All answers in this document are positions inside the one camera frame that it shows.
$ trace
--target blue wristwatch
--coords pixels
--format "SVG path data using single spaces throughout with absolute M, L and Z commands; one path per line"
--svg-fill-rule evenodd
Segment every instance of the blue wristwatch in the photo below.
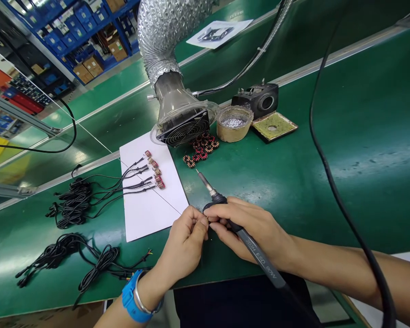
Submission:
M 145 323 L 149 321 L 153 314 L 145 313 L 141 311 L 135 304 L 134 298 L 133 298 L 133 291 L 137 286 L 138 283 L 138 278 L 140 277 L 141 273 L 143 270 L 138 270 L 137 272 L 134 273 L 132 276 L 131 280 L 126 284 L 126 286 L 123 288 L 123 295 L 122 295 L 122 301 L 123 301 L 123 307 L 127 310 L 129 315 L 131 316 L 132 319 L 134 319 L 138 323 Z

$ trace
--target fan grille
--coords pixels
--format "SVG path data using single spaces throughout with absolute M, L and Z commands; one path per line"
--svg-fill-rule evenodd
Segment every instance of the fan grille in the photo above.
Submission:
M 210 129 L 207 111 L 202 111 L 159 136 L 165 144 L 176 147 L 200 136 Z

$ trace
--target soldering iron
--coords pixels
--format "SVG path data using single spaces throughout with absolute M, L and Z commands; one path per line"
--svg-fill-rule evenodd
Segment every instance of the soldering iron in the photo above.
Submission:
M 215 204 L 227 204 L 228 200 L 226 199 L 226 197 L 222 195 L 221 193 L 217 192 L 210 185 L 208 180 L 205 178 L 205 176 L 201 172 L 199 172 L 197 169 L 196 171 L 197 171 L 197 174 L 199 175 L 199 178 L 202 180 L 205 187 L 208 189 L 210 196 L 211 196 L 211 200 L 212 200 L 211 203 L 208 203 L 207 205 L 204 206 L 203 211 L 205 211 L 207 208 L 210 208 L 212 205 L 215 205 Z M 255 239 L 253 239 L 252 236 L 242 226 L 232 222 L 229 219 L 227 221 L 229 225 L 231 226 L 232 231 L 236 233 L 238 237 L 240 238 L 240 240 L 243 242 L 243 244 L 245 244 L 249 252 L 254 257 L 255 261 L 258 263 L 260 268 L 267 275 L 267 277 L 272 282 L 272 284 L 275 286 L 275 288 L 279 292 L 281 292 L 283 296 L 286 297 L 286 299 L 289 300 L 290 303 L 297 310 L 299 310 L 303 316 L 305 316 L 305 318 L 307 319 L 307 322 L 311 322 L 313 324 L 313 327 L 322 327 L 319 320 L 315 318 L 311 314 L 311 312 L 309 312 L 305 308 L 305 305 L 292 292 L 289 285 L 286 283 L 284 278 L 282 278 L 278 270 L 275 269 L 275 267 L 272 265 L 270 260 L 267 258 L 267 255 L 263 252 L 263 250 L 256 243 Z

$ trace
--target hand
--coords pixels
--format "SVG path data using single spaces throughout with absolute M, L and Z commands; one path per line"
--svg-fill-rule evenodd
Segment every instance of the hand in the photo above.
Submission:
M 172 287 L 179 279 L 192 273 L 199 264 L 202 244 L 208 240 L 208 220 L 196 208 L 188 206 L 173 223 L 163 253 L 155 268 Z
M 210 228 L 219 239 L 243 260 L 256 263 L 245 244 L 227 229 L 230 227 L 227 219 L 246 229 L 276 269 L 290 271 L 291 265 L 299 257 L 293 237 L 279 226 L 269 212 L 259 206 L 228 197 L 228 204 L 213 205 L 204 214 L 212 221 Z

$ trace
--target person's right hand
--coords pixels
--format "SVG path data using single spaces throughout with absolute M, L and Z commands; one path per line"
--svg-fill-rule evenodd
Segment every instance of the person's right hand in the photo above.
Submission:
M 257 241 L 274 267 L 290 271 L 299 257 L 296 243 L 275 221 L 272 214 L 259 206 L 235 197 L 228 197 L 228 204 L 217 204 L 204 211 L 210 228 L 243 260 L 256 263 L 247 247 L 236 234 L 229 231 L 227 219 L 241 225 Z

